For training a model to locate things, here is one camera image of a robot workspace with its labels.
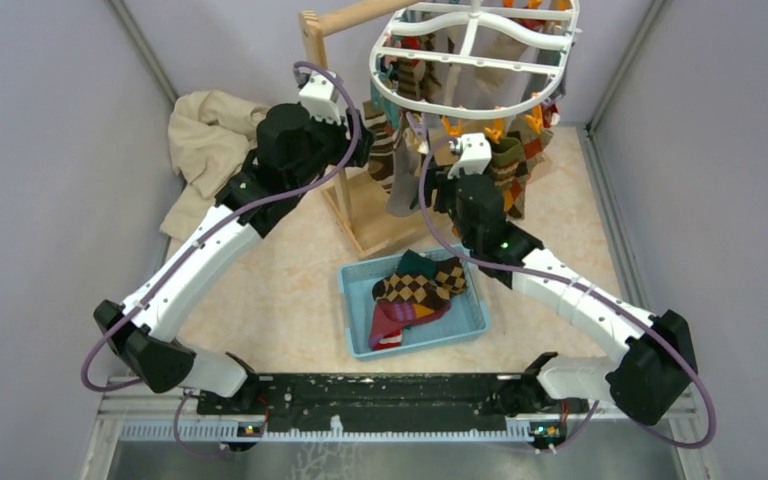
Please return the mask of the white green patch sock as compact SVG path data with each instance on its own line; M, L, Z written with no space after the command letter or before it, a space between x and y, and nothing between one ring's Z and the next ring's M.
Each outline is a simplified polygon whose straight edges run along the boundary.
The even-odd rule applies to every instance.
M399 144L393 158L393 182L386 211L395 217L413 214L419 205L419 178L417 171L421 162L420 154L405 143Z

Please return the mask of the dark teal sock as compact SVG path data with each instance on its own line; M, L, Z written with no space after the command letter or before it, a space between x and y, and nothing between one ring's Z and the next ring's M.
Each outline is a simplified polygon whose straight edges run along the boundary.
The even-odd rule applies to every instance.
M407 250L400 257L394 273L401 276L419 275L433 280L436 271L437 263L433 259L428 258L423 252L418 253L413 250Z

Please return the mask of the maroon purple yellow sock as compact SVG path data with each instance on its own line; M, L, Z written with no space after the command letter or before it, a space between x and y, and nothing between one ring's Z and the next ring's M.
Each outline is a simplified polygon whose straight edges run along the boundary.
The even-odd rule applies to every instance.
M411 302L380 302L378 306L390 321L403 327L409 327L440 319L450 310L451 303L444 302L439 308Z

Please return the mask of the maroon pink sock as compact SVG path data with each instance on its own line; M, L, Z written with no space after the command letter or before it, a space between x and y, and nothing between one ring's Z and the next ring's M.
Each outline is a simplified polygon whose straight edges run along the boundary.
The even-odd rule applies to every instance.
M404 327L390 321L381 308L376 304L373 311L370 334L368 337L368 347L372 350L374 346L384 337L401 335L403 340Z

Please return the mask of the red white striped sock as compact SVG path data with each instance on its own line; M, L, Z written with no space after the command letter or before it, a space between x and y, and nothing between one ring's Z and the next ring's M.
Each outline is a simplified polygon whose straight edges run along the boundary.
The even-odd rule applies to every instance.
M382 338L373 348L374 351L398 348L402 344L402 336L394 335Z

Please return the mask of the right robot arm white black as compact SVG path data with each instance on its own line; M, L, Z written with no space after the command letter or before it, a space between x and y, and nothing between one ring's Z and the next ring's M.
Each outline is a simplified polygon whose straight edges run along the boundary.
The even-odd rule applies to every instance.
M688 322L673 310L654 314L617 298L576 273L534 235L508 220L502 195L485 174L449 176L438 168L419 177L420 211L449 216L460 255L513 292L538 300L603 351L600 357L555 355L523 385L536 412L561 399L609 402L628 418L658 423L695 386L698 374Z

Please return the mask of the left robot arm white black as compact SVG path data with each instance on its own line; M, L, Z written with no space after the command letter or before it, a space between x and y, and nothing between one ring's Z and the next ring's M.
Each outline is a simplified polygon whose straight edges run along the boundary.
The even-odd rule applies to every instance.
M329 173L362 165L372 135L349 104L326 116L302 103L270 108L241 170L179 250L122 301L103 300L93 319L108 346L133 373L132 385L154 393L175 388L220 395L237 414L252 411L260 388L233 354L188 346L177 335L192 310L242 255L264 240Z

